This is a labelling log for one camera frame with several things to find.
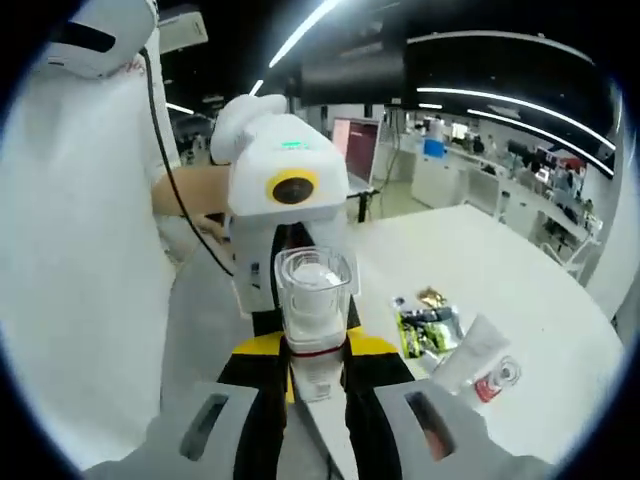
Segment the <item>fluorescent light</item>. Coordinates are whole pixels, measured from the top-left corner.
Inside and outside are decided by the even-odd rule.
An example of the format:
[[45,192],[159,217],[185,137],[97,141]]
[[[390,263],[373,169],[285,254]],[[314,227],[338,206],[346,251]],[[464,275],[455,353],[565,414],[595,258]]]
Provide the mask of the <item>fluorescent light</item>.
[[531,130],[532,132],[539,133],[540,135],[544,135],[545,137],[549,137],[551,140],[554,140],[555,142],[561,143],[564,146],[569,147],[570,149],[576,151],[577,153],[579,153],[583,157],[589,159],[593,164],[598,165],[600,168],[602,168],[609,175],[613,175],[613,170],[611,170],[609,167],[607,167],[604,163],[602,163],[596,157],[594,157],[593,155],[589,155],[587,152],[585,152],[581,148],[576,147],[573,143],[569,143],[566,140],[564,140],[564,139],[562,139],[560,137],[557,137],[556,135],[554,135],[552,133],[545,132],[544,130],[541,130],[541,129],[539,129],[537,127],[534,127],[534,126],[531,126],[531,125],[527,125],[526,123],[518,122],[517,120],[512,120],[511,118],[501,117],[500,115],[494,115],[493,113],[481,112],[480,110],[473,110],[471,108],[468,109],[467,112],[472,113],[474,115],[480,115],[481,117],[493,118],[495,120],[500,120],[501,122],[506,122],[506,123],[510,123],[512,125],[517,125],[518,127],[526,128],[527,130]]
[[620,102],[618,103],[618,120],[616,121],[616,133],[620,130],[620,121],[622,120],[622,95],[620,95]]
[[316,8],[311,15],[307,17],[307,19],[300,24],[298,28],[291,34],[291,36],[284,42],[284,45],[280,47],[278,53],[271,59],[269,62],[269,68],[273,68],[273,66],[282,60],[289,50],[293,48],[293,46],[298,43],[298,41],[307,33],[311,27],[313,27],[316,23],[318,23],[322,17],[324,17],[327,13],[333,10],[341,0],[325,0],[322,5]]
[[517,98],[512,98],[512,97],[505,97],[504,95],[496,95],[495,93],[477,92],[475,90],[463,90],[463,89],[459,89],[459,88],[422,87],[422,88],[418,88],[418,92],[422,92],[422,93],[425,93],[425,92],[426,93],[452,93],[452,94],[460,94],[460,95],[470,95],[472,97],[491,98],[493,100],[501,100],[503,102],[511,102],[511,103],[515,103],[517,105],[522,105],[524,107],[529,107],[529,108],[532,108],[534,110],[538,110],[540,112],[544,112],[544,113],[546,113],[548,115],[551,115],[553,117],[559,118],[560,120],[564,120],[565,122],[570,123],[574,127],[578,127],[583,132],[588,133],[592,137],[597,138],[602,143],[604,143],[607,147],[609,147],[611,150],[615,150],[616,149],[616,146],[613,143],[611,143],[611,141],[609,141],[608,139],[606,139],[605,137],[603,137],[599,133],[591,130],[586,125],[583,125],[580,122],[577,122],[577,121],[573,120],[572,118],[569,118],[569,117],[567,117],[565,115],[562,115],[561,113],[554,112],[553,110],[550,110],[550,109],[548,109],[546,107],[541,107],[540,105],[536,105],[535,103],[526,102],[524,100],[519,100]]
[[460,37],[500,37],[500,38],[524,40],[524,41],[529,41],[534,43],[541,43],[549,47],[563,50],[571,55],[575,55],[576,57],[581,58],[585,62],[589,62],[590,64],[595,65],[593,60],[591,60],[588,56],[586,56],[581,51],[576,50],[575,48],[571,48],[563,43],[549,40],[548,38],[545,38],[545,37],[527,35],[524,33],[501,32],[498,30],[466,30],[463,32],[431,33],[429,35],[424,35],[422,37],[410,38],[407,40],[407,43],[411,45],[412,43],[420,43],[420,42],[425,42],[427,40],[440,40],[443,38],[460,38]]
[[188,108],[181,107],[180,105],[174,105],[173,103],[167,103],[167,108],[173,108],[179,112],[188,113],[189,115],[193,115],[194,111],[189,110]]
[[202,99],[202,103],[221,102],[224,100],[222,95],[207,95]]
[[631,153],[629,154],[629,161],[627,167],[631,165],[631,162],[636,158],[636,132],[633,132],[633,140],[631,141]]
[[251,89],[251,91],[249,92],[249,95],[253,97],[258,92],[258,90],[260,90],[260,87],[262,86],[263,83],[264,83],[264,80],[258,80],[256,84],[253,86],[253,88]]

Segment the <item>person's arm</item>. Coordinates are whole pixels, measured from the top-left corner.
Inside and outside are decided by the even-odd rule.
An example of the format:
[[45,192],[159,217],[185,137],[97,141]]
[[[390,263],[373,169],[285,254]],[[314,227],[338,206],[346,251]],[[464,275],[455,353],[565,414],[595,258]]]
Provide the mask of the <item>person's arm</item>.
[[[172,173],[180,198],[190,215],[222,213],[228,210],[228,166],[178,167]],[[151,201],[153,213],[182,215],[167,174],[153,186]]]

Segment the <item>snack package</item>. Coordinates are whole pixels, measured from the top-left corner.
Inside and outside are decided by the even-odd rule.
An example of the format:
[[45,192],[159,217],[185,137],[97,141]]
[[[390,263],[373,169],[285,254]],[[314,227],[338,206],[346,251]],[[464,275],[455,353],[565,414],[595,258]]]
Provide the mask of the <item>snack package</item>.
[[428,352],[441,355],[458,346],[463,334],[458,321],[458,312],[449,306],[446,299],[433,289],[430,304],[424,300],[426,292],[420,292],[420,304],[407,301],[404,297],[393,299],[396,322],[405,358],[420,358]]

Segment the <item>blue container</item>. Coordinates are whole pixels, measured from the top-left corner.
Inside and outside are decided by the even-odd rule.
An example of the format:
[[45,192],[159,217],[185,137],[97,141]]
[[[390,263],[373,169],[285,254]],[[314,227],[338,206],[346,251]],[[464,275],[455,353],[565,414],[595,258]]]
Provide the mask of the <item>blue container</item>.
[[438,140],[433,140],[432,138],[426,138],[424,140],[424,148],[422,152],[430,157],[443,158],[444,143],[439,142]]

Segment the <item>gold wrapper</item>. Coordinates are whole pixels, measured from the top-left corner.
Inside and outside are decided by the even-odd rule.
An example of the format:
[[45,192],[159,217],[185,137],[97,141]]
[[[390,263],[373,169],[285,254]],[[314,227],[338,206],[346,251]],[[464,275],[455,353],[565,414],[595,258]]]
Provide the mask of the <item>gold wrapper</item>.
[[416,296],[418,300],[430,308],[441,308],[447,304],[447,299],[431,287],[420,290]]

